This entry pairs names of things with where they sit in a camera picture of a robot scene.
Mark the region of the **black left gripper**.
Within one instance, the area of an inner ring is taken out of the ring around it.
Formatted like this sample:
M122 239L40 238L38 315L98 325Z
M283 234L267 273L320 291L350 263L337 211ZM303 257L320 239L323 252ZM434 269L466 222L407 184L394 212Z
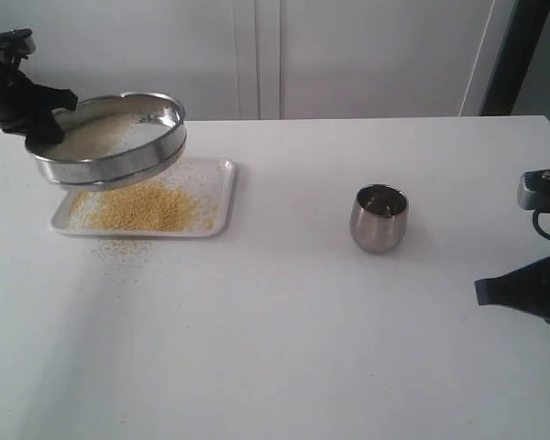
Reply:
M27 147L52 147L64 140L64 132L52 111L74 111L78 96L32 82L19 69L32 49L0 49L0 128L7 134L26 135Z

